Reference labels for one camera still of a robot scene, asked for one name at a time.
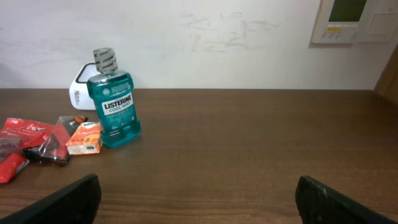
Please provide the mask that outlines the black red triangular packet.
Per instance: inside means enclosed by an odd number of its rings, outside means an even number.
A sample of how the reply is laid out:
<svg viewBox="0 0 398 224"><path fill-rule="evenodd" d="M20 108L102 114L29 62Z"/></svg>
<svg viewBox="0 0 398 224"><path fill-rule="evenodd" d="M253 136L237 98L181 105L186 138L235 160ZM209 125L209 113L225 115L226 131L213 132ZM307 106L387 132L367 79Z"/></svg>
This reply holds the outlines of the black red triangular packet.
<svg viewBox="0 0 398 224"><path fill-rule="evenodd" d="M60 116L51 134L37 147L24 149L23 155L29 160L43 164L65 166L70 160L66 143L81 123L88 121L86 116Z"/></svg>

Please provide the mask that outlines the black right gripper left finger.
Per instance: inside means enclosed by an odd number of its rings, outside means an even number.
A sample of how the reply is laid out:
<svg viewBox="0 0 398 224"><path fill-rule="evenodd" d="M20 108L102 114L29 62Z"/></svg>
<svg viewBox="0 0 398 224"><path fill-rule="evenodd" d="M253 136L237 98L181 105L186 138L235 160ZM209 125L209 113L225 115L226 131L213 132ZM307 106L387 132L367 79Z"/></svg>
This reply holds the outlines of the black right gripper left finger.
<svg viewBox="0 0 398 224"><path fill-rule="evenodd" d="M1 224L92 224L101 201L98 176L88 174L1 219Z"/></svg>

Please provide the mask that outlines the green Listerine mouthwash bottle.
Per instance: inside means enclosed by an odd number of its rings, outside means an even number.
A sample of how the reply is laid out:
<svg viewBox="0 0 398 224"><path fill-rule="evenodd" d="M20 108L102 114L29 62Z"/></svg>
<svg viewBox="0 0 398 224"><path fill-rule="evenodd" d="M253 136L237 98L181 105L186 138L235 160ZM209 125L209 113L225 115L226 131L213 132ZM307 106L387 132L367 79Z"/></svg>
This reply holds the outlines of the green Listerine mouthwash bottle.
<svg viewBox="0 0 398 224"><path fill-rule="evenodd" d="M101 123L101 139L107 147L122 146L141 132L133 96L132 76L118 68L116 54L105 47L93 51L99 74L86 83Z"/></svg>

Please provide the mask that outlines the red snack bag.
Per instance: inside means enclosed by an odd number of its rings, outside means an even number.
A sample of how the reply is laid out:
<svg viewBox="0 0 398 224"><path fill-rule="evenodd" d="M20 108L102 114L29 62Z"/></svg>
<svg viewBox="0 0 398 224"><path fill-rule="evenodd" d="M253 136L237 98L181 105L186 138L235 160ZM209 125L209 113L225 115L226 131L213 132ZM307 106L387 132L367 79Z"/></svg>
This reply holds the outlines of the red snack bag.
<svg viewBox="0 0 398 224"><path fill-rule="evenodd" d="M30 160L24 155L41 146L54 125L38 121L8 118L1 129L1 184L9 183Z"/></svg>

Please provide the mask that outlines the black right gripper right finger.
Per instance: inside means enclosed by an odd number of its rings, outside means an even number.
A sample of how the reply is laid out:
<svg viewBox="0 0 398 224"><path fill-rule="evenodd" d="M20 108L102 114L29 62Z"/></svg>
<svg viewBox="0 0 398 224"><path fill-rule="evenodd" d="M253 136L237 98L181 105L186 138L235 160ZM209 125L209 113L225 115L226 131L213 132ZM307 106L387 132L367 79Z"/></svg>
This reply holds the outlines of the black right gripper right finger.
<svg viewBox="0 0 398 224"><path fill-rule="evenodd" d="M304 224L397 224L308 175L299 178L295 203Z"/></svg>

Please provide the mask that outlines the small orange snack box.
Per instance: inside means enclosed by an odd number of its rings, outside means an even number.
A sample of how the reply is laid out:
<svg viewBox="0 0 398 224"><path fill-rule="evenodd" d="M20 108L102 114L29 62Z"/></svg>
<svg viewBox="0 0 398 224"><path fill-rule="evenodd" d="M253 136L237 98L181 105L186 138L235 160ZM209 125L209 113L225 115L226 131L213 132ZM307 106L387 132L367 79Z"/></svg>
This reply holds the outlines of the small orange snack box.
<svg viewBox="0 0 398 224"><path fill-rule="evenodd" d="M102 145L101 125L96 122L81 123L66 143L70 155L97 154Z"/></svg>

